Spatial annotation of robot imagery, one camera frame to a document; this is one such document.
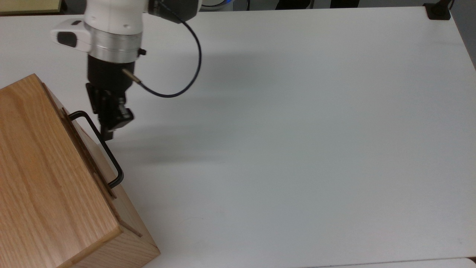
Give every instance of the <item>cable connector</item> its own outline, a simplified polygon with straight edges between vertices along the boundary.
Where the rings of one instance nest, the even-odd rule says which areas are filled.
[[[127,69],[122,69],[122,72],[127,76],[129,77],[132,81],[136,82],[136,83],[141,83],[142,81],[137,78],[137,76],[135,76],[133,73],[131,73],[129,70]]]

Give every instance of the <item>wooden lid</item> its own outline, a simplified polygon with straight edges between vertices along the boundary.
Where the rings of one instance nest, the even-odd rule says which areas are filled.
[[[1,89],[0,267],[68,267],[119,234],[38,77]]]
[[[61,0],[1,0],[0,14],[59,12]]]

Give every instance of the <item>wooden surface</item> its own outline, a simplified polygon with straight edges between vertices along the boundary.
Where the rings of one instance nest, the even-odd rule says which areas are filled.
[[[1,0],[0,14],[59,12],[61,0]]]
[[[102,152],[101,148],[81,129],[76,128],[78,134],[81,137],[84,145],[87,147],[88,152],[90,153],[91,157],[94,159],[94,163],[99,168],[102,175],[105,177],[107,182],[112,181],[116,174],[112,170],[111,165],[106,159],[105,154]],[[133,176],[128,176],[125,179],[133,180]],[[117,198],[112,199],[112,203],[114,209],[118,214],[119,222],[124,225],[134,228],[137,232],[140,233],[141,239],[146,241],[147,243],[157,247],[154,239],[150,235],[149,231],[147,230],[146,226],[140,219],[139,214],[137,213],[134,205],[129,200],[124,188],[121,185],[114,187],[113,192]]]
[[[157,257],[159,250],[127,229],[74,268],[139,268]]]
[[[0,219],[1,268],[55,268],[120,234],[35,75],[0,90]]]

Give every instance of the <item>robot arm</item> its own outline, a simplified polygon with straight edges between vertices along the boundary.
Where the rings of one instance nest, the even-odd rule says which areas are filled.
[[[141,48],[144,9],[179,23],[163,5],[186,21],[197,14],[201,0],[88,0],[83,20],[64,21],[50,33],[55,43],[88,53],[86,89],[105,140],[134,119],[125,107],[132,80],[123,70],[134,73],[135,61],[146,54]]]

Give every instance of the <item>black clamp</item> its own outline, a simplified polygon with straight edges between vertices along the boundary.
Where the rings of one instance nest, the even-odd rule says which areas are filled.
[[[104,148],[104,151],[106,151],[109,158],[111,159],[112,164],[114,165],[114,167],[116,168],[116,170],[118,172],[118,176],[114,180],[109,182],[108,185],[111,189],[118,186],[122,182],[122,180],[124,179],[124,173],[122,172],[122,168],[120,167],[116,158],[112,154],[111,150],[109,150],[109,147],[107,146],[106,142],[102,138],[101,133],[99,133],[98,129],[94,126],[94,123],[92,122],[89,115],[85,111],[76,111],[76,112],[73,112],[73,113],[69,114],[68,117],[71,121],[76,120],[80,117],[86,118],[86,120],[88,121],[92,130],[94,131],[94,134],[96,135],[96,137],[98,137],[99,142],[101,143],[102,147]]]
[[[441,0],[436,4],[432,4],[432,3],[423,4],[423,6],[426,8],[426,14],[428,18],[430,20],[449,21],[449,19],[451,18],[451,14],[449,13],[449,10],[453,6],[453,4],[451,4],[450,8],[448,8],[448,5],[450,4],[451,1],[452,0]]]

